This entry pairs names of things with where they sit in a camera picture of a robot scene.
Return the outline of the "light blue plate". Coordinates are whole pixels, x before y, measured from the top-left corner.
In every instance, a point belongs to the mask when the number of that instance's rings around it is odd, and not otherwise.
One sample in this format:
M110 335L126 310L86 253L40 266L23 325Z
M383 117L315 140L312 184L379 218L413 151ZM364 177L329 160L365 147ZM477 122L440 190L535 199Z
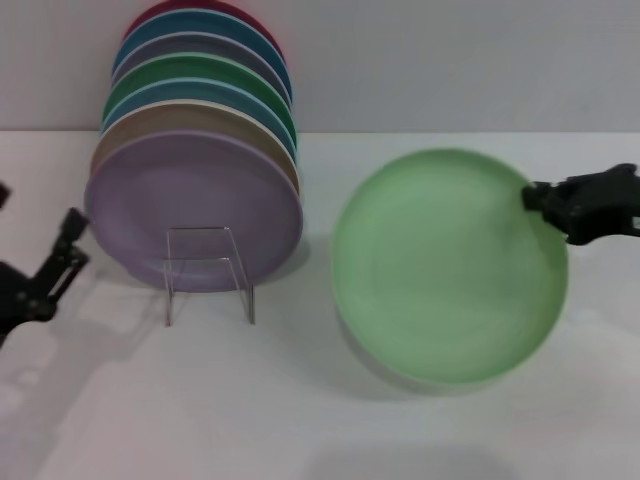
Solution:
M196 100L221 104L238 110L267 127L286 147L293 158L297 157L297 133L294 126L285 121L291 120L288 109L280 114L274 107L268 106L257 96L216 80L195 78L177 78L153 82L128 93L107 111L102 120L100 134L125 114L138 108L161 101Z

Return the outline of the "dark green plate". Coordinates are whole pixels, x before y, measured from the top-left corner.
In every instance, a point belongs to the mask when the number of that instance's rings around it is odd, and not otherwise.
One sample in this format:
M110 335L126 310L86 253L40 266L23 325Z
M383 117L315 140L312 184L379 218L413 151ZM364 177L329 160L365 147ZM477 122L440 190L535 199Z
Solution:
M255 96L279 117L291 135L296 127L288 104L264 78L240 63L217 55L176 53L142 62L124 74L111 88L103 107L104 122L114 107L127 95L155 82L196 78L216 80L238 87Z

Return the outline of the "light green plate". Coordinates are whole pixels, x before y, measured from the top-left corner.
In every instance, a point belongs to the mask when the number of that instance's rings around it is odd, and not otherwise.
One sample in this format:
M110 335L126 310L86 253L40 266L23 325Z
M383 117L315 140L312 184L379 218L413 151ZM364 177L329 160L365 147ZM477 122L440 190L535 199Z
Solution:
M331 242L336 307L382 366L420 383L498 378L546 340L568 249L525 210L518 170L464 149L420 150L367 178Z

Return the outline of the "grey plate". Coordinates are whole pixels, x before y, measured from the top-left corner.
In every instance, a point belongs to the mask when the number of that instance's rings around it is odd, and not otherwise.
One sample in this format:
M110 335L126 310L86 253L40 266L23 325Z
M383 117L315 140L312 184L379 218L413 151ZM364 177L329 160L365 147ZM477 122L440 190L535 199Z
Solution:
M284 81L263 57L249 47L228 37L204 32L162 35L142 43L116 64L111 76L111 85L114 86L122 76L138 64L157 56L172 53L217 55L235 61L266 80L280 94L288 107L292 107L291 94L287 91Z

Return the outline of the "beige plate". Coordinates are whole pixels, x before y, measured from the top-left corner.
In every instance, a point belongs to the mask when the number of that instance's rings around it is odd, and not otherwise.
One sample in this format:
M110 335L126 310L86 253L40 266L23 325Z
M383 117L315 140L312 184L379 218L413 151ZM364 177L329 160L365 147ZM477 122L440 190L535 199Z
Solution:
M255 118L237 109L208 101L162 101L135 109L101 134L93 153L90 171L123 144L140 137L174 130L196 130L233 137L260 150L282 169L295 189L300 178L283 141Z

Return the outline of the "red plate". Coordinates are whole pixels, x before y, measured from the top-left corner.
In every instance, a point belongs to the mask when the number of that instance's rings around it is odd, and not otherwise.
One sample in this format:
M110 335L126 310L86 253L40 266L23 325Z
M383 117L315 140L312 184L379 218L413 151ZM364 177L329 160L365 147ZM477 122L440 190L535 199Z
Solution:
M129 34L131 34L145 21L150 20L157 15L178 9L208 9L234 16L263 34L264 37L274 46L281 57L284 58L284 53L278 45L276 39L271 35L271 33L263 24L261 24L256 18L254 18L246 11L235 5L226 3L223 0L164 0L163 2L149 7L148 9L143 11L137 18L135 18L127 28L122 40L125 40Z

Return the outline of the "lilac plate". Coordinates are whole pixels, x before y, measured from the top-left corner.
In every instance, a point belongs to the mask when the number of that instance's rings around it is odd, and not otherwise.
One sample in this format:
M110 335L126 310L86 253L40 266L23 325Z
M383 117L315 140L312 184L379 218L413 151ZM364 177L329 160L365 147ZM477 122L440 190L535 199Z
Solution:
M136 279L164 287L228 291L257 284L296 250L303 214L276 163L247 143L169 131L109 154L85 190L103 250Z

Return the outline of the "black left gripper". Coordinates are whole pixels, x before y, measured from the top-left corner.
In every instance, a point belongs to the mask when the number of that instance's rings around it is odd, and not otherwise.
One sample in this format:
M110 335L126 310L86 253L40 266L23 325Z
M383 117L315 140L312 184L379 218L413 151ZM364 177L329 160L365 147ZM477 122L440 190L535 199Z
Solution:
M0 183L0 210L10 196L11 189ZM49 322L54 317L59 300L89 262L75 245L87 225L86 217L70 208L49 255L31 277L0 262L0 346L21 324Z

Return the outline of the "dark blue plate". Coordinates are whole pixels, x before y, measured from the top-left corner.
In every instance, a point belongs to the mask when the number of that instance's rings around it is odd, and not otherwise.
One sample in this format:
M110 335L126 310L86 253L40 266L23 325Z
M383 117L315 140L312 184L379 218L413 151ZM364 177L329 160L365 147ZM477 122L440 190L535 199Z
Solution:
M161 13L144 21L127 34L115 56L111 74L114 74L124 59L147 41L180 32L203 32L230 38L248 47L273 68L285 88L292 96L292 82L284 56L275 44L261 31L249 23L230 14L205 9L177 9Z

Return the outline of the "clear acrylic plate rack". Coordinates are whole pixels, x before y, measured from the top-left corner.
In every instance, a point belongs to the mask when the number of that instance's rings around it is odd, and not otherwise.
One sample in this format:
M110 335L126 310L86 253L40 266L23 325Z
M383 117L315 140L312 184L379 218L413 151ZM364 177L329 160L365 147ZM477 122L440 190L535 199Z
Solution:
M163 274L167 327L174 324L174 297L178 292L235 291L240 296L248 323L255 323L254 285L248 279L231 228L169 228Z

